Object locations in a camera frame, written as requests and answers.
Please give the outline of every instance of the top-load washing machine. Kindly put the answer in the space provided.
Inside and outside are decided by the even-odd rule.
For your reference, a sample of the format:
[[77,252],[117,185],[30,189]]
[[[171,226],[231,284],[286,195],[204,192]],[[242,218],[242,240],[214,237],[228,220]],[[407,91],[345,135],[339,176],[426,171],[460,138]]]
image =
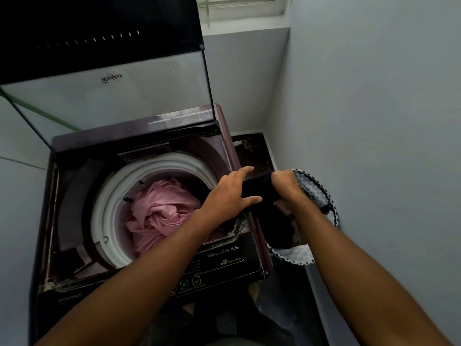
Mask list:
[[[17,8],[27,24],[6,37],[10,65],[0,82],[1,94],[51,151],[31,343],[136,259],[125,225],[136,194],[175,177],[203,202],[240,167],[212,100],[195,0],[59,7],[30,0]],[[261,229],[243,212],[207,238],[165,308],[230,281],[264,279],[271,268]]]

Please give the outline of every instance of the pink garment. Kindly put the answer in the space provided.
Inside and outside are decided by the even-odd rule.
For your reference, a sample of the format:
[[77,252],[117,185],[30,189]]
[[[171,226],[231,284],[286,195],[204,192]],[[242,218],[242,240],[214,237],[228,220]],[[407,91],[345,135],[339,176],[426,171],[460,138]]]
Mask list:
[[142,255],[181,226],[201,204],[178,180],[161,180],[140,192],[126,227],[133,233],[133,251]]

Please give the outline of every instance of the floor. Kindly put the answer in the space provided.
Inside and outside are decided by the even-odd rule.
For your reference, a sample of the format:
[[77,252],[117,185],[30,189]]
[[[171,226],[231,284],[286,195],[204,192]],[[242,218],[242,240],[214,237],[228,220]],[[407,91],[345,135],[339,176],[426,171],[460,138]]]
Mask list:
[[[273,170],[262,134],[235,136],[232,139],[241,165],[255,167],[251,177]],[[273,265],[272,275],[259,283],[256,299],[258,310],[290,331],[298,346],[328,345],[304,267],[275,257]],[[191,320],[191,314],[181,308],[159,315],[141,345],[176,346],[177,333]]]

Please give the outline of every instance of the laundry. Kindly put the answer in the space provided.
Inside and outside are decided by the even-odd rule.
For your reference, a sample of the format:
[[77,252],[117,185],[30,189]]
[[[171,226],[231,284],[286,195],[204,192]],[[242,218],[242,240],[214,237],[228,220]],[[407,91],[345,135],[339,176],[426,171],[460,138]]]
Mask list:
[[275,249],[293,246],[294,227],[290,218],[274,205],[280,195],[272,186],[272,172],[246,180],[242,185],[242,197],[260,196],[262,202],[252,205],[250,210],[257,217],[266,242]]
[[142,255],[160,243],[201,207],[178,180],[160,180],[139,193],[126,227],[133,233],[133,251]]

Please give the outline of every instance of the washing machine drum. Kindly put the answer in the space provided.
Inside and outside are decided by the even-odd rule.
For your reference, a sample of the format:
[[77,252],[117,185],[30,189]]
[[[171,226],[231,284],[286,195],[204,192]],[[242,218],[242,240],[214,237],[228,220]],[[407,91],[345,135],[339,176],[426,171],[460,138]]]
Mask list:
[[167,153],[135,161],[113,174],[101,188],[91,217],[91,236],[99,254],[114,267],[135,260],[133,239],[125,226],[131,215],[131,202],[142,190],[161,179],[195,179],[209,189],[216,176],[199,159],[182,153]]

